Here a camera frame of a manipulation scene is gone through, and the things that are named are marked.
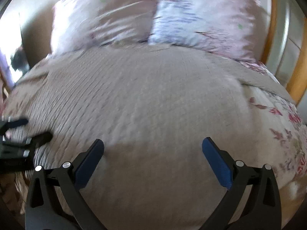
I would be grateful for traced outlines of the beige cable knit sweater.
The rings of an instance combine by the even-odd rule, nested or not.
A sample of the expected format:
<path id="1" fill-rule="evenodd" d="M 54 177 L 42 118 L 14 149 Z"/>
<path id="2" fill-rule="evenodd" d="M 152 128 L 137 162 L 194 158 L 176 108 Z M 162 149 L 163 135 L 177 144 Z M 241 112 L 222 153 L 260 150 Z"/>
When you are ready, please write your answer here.
<path id="1" fill-rule="evenodd" d="M 58 167 L 103 140 L 82 195 L 109 229 L 197 229 L 225 194 L 201 151 L 207 136 L 234 159 L 227 125 L 243 83 L 287 92 L 240 63 L 171 46 L 107 46 L 51 57 L 19 81 L 4 116 L 29 119 L 12 138 L 54 134 L 34 163 Z"/>

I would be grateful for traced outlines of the floral bed quilt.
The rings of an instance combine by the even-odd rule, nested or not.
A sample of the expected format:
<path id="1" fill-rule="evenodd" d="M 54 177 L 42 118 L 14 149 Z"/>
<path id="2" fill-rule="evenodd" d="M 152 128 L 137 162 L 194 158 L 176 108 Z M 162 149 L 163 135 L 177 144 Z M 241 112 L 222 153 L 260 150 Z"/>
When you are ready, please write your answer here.
<path id="1" fill-rule="evenodd" d="M 262 86 L 243 83 L 241 93 L 236 109 L 244 111 L 225 128 L 246 160 L 273 167 L 285 226 L 306 194 L 306 125 L 293 103 Z"/>

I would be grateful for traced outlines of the blue pink floral pillow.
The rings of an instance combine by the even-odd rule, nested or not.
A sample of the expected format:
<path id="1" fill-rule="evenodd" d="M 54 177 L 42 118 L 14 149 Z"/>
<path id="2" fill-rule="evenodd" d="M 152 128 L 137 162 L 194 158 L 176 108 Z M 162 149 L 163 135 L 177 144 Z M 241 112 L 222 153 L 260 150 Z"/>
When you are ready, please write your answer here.
<path id="1" fill-rule="evenodd" d="M 148 42 L 255 63 L 261 12 L 259 0 L 159 0 Z"/>

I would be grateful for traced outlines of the wooden headboard frame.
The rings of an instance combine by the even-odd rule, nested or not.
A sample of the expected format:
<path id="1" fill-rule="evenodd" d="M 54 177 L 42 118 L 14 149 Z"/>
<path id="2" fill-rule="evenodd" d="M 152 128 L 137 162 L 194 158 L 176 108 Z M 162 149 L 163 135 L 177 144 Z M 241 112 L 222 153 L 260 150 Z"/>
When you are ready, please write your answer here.
<path id="1" fill-rule="evenodd" d="M 259 0 L 256 58 L 295 104 L 306 98 L 306 15 L 296 0 Z"/>

